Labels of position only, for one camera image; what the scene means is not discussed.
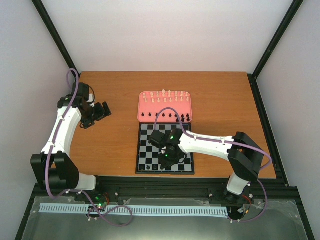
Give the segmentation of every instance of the chessboard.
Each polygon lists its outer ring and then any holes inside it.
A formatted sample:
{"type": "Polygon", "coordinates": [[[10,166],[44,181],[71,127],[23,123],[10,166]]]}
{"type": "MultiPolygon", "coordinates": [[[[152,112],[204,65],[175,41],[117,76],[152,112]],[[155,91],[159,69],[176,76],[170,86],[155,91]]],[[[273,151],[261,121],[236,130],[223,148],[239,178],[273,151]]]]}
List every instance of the chessboard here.
{"type": "MultiPolygon", "coordinates": [[[[170,134],[173,129],[180,129],[178,123],[157,123],[156,129],[170,134]]],[[[183,123],[185,130],[191,131],[191,123],[183,123]]],[[[158,154],[161,151],[149,143],[149,137],[154,130],[153,123],[140,123],[136,157],[136,174],[195,174],[194,155],[187,153],[182,163],[164,169],[160,168],[158,154]]]]}

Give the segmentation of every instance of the purple cable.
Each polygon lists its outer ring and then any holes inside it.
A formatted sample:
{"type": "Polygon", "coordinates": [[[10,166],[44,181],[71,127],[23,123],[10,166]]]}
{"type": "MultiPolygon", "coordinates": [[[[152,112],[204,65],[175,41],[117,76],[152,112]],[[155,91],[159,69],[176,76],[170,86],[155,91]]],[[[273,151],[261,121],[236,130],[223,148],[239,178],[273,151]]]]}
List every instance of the purple cable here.
{"type": "MultiPolygon", "coordinates": [[[[79,87],[79,75],[78,75],[78,72],[77,72],[75,69],[73,69],[73,68],[70,68],[70,69],[68,70],[67,74],[66,74],[66,81],[67,81],[69,87],[71,87],[71,86],[70,86],[70,83],[69,83],[69,74],[70,74],[71,72],[74,72],[75,75],[76,75],[76,79],[75,79],[75,80],[76,80],[75,91],[74,91],[74,93],[73,93],[73,96],[72,96],[72,98],[71,98],[71,101],[69,102],[69,104],[68,104],[65,112],[64,112],[63,115],[62,115],[62,118],[63,118],[63,119],[65,118],[65,116],[67,115],[69,109],[71,108],[71,106],[72,106],[72,104],[73,104],[73,102],[74,102],[74,100],[75,100],[75,98],[76,98],[76,95],[77,95],[77,92],[78,92],[78,87],[79,87]]],[[[60,126],[61,126],[61,124],[62,124],[62,122],[63,122],[63,119],[60,119],[60,121],[58,122],[58,124],[57,124],[57,126],[56,126],[56,129],[55,129],[54,134],[53,134],[53,137],[52,137],[52,143],[53,143],[53,144],[56,143],[56,139],[57,139],[57,136],[58,136],[58,132],[59,132],[60,126]]],[[[130,222],[132,221],[132,218],[133,218],[133,213],[132,213],[132,210],[131,210],[128,206],[124,206],[124,205],[116,206],[116,207],[110,209],[108,212],[106,212],[105,214],[102,215],[102,214],[99,212],[99,210],[97,209],[97,207],[96,207],[96,205],[94,204],[94,202],[92,201],[92,199],[90,198],[90,196],[89,196],[85,191],[75,190],[75,189],[65,189],[65,190],[63,190],[62,192],[60,192],[57,196],[54,196],[54,195],[52,194],[51,190],[50,190],[50,185],[49,185],[49,168],[50,168],[49,166],[50,166],[50,158],[51,158],[51,155],[52,155],[53,150],[54,150],[54,146],[52,145],[52,146],[50,146],[50,149],[49,149],[49,152],[48,152],[48,156],[47,156],[47,158],[46,158],[46,163],[45,163],[45,188],[46,188],[46,191],[47,191],[48,195],[50,196],[50,198],[52,198],[52,199],[57,199],[57,198],[61,197],[63,194],[65,194],[66,192],[73,192],[73,193],[79,193],[79,192],[81,192],[81,193],[83,193],[83,194],[88,198],[88,200],[89,200],[89,202],[92,204],[94,210],[95,210],[95,211],[98,213],[98,215],[100,216],[99,218],[102,218],[102,219],[105,220],[108,224],[110,224],[110,225],[112,225],[112,226],[114,226],[114,227],[124,227],[124,226],[127,226],[128,224],[130,224],[130,222]],[[130,220],[129,220],[127,223],[118,225],[118,224],[114,224],[114,223],[110,222],[109,220],[107,220],[106,218],[104,218],[105,215],[107,215],[108,213],[114,211],[114,210],[117,209],[117,208],[125,208],[125,209],[127,209],[127,210],[130,212],[131,218],[130,218],[130,220]]]]}
{"type": "MultiPolygon", "coordinates": [[[[176,114],[176,116],[177,116],[177,118],[178,118],[178,120],[179,120],[179,124],[180,124],[180,127],[181,127],[181,129],[182,129],[182,132],[183,132],[185,135],[187,135],[188,137],[192,138],[192,139],[195,138],[195,136],[193,136],[193,135],[191,135],[191,134],[189,134],[189,133],[186,132],[186,130],[184,129],[183,123],[182,123],[182,121],[181,121],[181,119],[180,119],[179,113],[178,113],[174,108],[172,108],[172,107],[165,107],[164,109],[162,109],[162,110],[158,113],[158,115],[157,115],[156,118],[155,118],[154,125],[153,125],[153,129],[154,129],[154,130],[156,129],[157,121],[158,121],[158,118],[159,118],[160,114],[161,114],[163,111],[165,111],[165,110],[171,110],[171,111],[173,111],[173,112],[176,114]]],[[[263,150],[261,150],[261,149],[259,149],[259,148],[256,148],[256,147],[254,147],[254,146],[246,145],[246,144],[239,143],[239,142],[233,142],[233,141],[224,141],[224,142],[223,142],[223,141],[218,140],[218,139],[209,139],[209,138],[205,138],[205,137],[197,137],[196,139],[197,139],[197,140],[208,141],[208,142],[214,142],[214,143],[232,144],[232,145],[237,145],[237,146],[240,146],[240,147],[243,147],[243,148],[247,148],[247,149],[251,149],[251,150],[257,151],[257,152],[265,155],[265,156],[269,159],[268,163],[265,164],[264,166],[262,166],[262,167],[260,168],[260,170],[265,169],[266,167],[268,167],[268,166],[272,163],[272,158],[271,158],[271,156],[270,156],[269,154],[267,154],[265,151],[263,151],[263,150]]],[[[257,180],[257,182],[261,185],[261,187],[262,187],[262,189],[263,189],[263,192],[264,192],[264,197],[265,197],[265,205],[264,205],[264,208],[263,208],[262,212],[261,212],[258,216],[254,217],[254,218],[252,218],[252,219],[250,219],[250,220],[240,221],[240,222],[242,222],[242,223],[251,222],[251,221],[253,221],[253,220],[261,217],[262,214],[264,214],[264,212],[266,211],[267,203],[268,203],[267,192],[266,192],[266,190],[265,190],[265,187],[263,186],[263,184],[261,183],[261,181],[260,181],[259,179],[257,180]]]]}

